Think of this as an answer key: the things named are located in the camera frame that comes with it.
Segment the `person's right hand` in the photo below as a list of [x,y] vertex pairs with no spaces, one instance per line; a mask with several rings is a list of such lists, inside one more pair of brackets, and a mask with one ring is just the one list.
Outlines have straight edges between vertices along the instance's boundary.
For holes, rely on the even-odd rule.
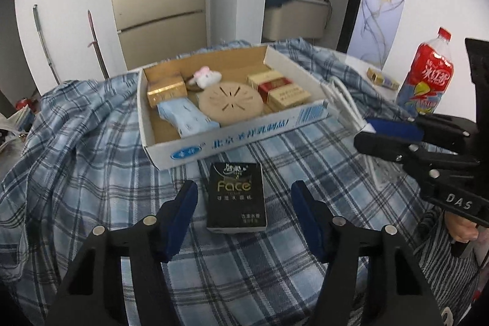
[[456,242],[468,243],[477,240],[479,231],[475,222],[450,212],[444,214],[444,222],[448,233]]

